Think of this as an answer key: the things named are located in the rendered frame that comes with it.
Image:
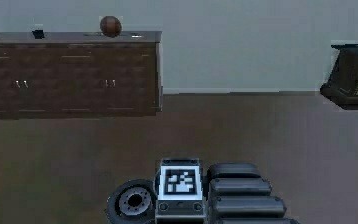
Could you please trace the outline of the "dark brown wooden sideboard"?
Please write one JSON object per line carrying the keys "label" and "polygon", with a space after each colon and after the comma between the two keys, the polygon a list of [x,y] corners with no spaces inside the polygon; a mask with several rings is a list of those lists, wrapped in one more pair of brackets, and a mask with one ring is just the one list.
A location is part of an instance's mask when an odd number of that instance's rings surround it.
{"label": "dark brown wooden sideboard", "polygon": [[0,119],[153,116],[162,110],[161,39],[0,32]]}

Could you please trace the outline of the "dark brown shelf cabinet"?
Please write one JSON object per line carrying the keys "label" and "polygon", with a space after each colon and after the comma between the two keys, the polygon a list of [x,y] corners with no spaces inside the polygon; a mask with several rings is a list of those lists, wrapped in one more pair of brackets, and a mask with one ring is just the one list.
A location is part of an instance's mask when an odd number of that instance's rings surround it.
{"label": "dark brown shelf cabinet", "polygon": [[344,110],[358,110],[358,44],[332,44],[339,51],[320,94]]}

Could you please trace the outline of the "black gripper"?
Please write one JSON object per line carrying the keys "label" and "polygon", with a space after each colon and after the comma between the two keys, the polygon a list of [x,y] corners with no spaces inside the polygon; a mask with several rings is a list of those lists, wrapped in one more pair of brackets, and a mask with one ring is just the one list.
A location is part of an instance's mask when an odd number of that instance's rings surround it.
{"label": "black gripper", "polygon": [[108,197],[108,224],[153,224],[156,195],[153,182],[136,179],[118,186]]}

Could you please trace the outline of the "brown basketball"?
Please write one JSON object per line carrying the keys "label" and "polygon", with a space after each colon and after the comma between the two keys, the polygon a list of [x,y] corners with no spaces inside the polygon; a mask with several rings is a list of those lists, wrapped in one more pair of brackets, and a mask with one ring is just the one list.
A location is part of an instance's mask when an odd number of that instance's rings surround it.
{"label": "brown basketball", "polygon": [[122,24],[115,16],[104,16],[100,20],[100,30],[107,37],[117,37],[122,32]]}

